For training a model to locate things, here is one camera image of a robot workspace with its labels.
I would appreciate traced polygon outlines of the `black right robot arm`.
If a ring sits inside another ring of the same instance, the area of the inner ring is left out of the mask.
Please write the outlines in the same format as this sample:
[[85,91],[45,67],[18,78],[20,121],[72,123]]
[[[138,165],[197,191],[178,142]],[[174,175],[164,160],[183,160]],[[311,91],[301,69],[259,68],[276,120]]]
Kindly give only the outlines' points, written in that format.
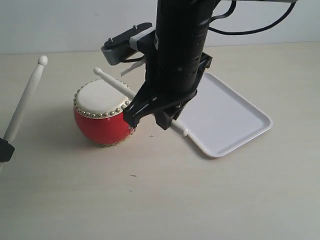
[[124,110],[124,120],[136,128],[141,118],[154,115],[166,130],[195,97],[211,57],[203,49],[216,20],[216,0],[160,0],[155,30],[129,39],[145,58],[145,82]]

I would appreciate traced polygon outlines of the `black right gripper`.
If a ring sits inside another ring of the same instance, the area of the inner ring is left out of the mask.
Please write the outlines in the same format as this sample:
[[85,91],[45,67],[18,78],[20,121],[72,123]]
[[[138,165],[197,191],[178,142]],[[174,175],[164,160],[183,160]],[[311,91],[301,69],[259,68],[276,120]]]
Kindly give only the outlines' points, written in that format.
[[145,83],[124,110],[126,123],[136,128],[143,117],[155,113],[159,127],[171,127],[196,95],[211,64],[212,57],[203,52],[206,37],[206,32],[163,36],[152,32],[139,40],[139,50],[146,57]]

